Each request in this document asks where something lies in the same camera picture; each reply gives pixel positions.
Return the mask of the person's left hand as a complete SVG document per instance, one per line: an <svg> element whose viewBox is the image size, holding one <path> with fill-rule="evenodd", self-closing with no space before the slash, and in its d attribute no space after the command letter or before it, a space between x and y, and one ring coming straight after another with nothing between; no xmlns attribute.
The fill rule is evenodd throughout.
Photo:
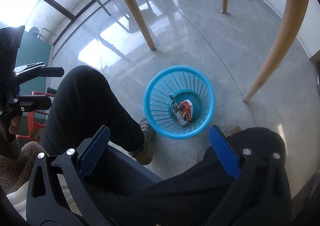
<svg viewBox="0 0 320 226"><path fill-rule="evenodd" d="M17 134L21 126L22 117L14 117L10 122L9 132L11 134Z"/></svg>

